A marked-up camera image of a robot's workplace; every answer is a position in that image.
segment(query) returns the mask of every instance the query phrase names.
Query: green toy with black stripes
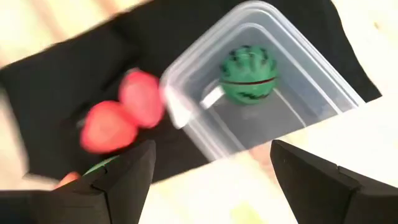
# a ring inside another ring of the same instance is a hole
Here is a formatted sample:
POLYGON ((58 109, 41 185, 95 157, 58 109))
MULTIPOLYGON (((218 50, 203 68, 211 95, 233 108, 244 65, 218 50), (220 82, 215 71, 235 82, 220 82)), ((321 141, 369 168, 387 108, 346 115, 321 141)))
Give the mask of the green toy with black stripes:
POLYGON ((221 65, 220 83, 227 96, 238 103, 255 104, 276 86, 277 63, 267 50, 243 46, 229 53, 221 65))

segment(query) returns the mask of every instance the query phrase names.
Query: red stripe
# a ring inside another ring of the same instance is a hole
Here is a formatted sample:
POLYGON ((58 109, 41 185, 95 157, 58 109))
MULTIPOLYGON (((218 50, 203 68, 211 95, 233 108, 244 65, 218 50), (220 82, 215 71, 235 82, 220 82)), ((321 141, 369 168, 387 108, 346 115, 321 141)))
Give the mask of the red stripe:
POLYGON ((271 82, 275 79, 276 77, 267 79, 267 80, 261 80, 261 81, 256 81, 256 82, 231 82, 231 81, 226 81, 226 80, 222 80, 222 83, 225 84, 235 84, 235 85, 257 85, 257 84, 263 84, 263 83, 267 83, 267 82, 271 82))

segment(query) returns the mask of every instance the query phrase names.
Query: wooden surface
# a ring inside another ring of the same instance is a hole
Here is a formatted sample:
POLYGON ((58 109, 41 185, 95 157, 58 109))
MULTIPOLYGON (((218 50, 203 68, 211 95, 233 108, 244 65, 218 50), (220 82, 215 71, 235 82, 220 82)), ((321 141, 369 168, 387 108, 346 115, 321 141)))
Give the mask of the wooden surface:
MULTIPOLYGON (((135 3, 132 0, 0 0, 0 66, 73 37, 135 3)), ((398 187, 395 162, 398 108, 394 106, 398 96, 394 61, 398 52, 397 1, 334 0, 334 3, 361 65, 384 96, 281 139, 398 187)), ((3 166, 0 189, 52 189, 53 180, 23 177, 28 161, 5 94, 0 94, 0 123, 3 166)), ((269 145, 265 144, 154 184, 140 223, 156 222, 295 223, 295 220, 277 185, 269 160, 269 145)))

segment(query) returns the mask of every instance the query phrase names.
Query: plastic container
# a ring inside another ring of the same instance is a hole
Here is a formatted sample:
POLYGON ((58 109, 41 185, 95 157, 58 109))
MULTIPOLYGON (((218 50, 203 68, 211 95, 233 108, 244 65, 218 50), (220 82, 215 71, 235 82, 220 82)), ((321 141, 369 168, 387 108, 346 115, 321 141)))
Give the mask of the plastic container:
POLYGON ((356 108, 364 101, 273 6, 248 1, 203 34, 162 77, 167 107, 207 158, 219 159, 356 108), (242 45, 260 45, 280 72, 257 105, 229 101, 220 64, 242 45))

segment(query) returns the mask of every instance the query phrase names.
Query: blurry red object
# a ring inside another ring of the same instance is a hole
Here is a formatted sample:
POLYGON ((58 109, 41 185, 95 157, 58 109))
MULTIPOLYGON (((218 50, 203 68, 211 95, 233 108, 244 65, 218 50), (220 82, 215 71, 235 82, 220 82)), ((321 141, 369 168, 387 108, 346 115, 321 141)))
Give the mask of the blurry red object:
POLYGON ((80 144, 89 152, 104 154, 130 145, 137 133, 137 127, 120 103, 103 101, 88 112, 80 144))
POLYGON ((164 115, 164 103, 160 97, 159 79, 135 70, 128 74, 119 88, 119 101, 142 128, 153 128, 164 115))
POLYGON ((78 172, 70 172, 68 175, 66 175, 60 182, 55 186, 55 188, 62 187, 64 185, 69 184, 72 181, 75 181, 80 178, 80 174, 78 172))

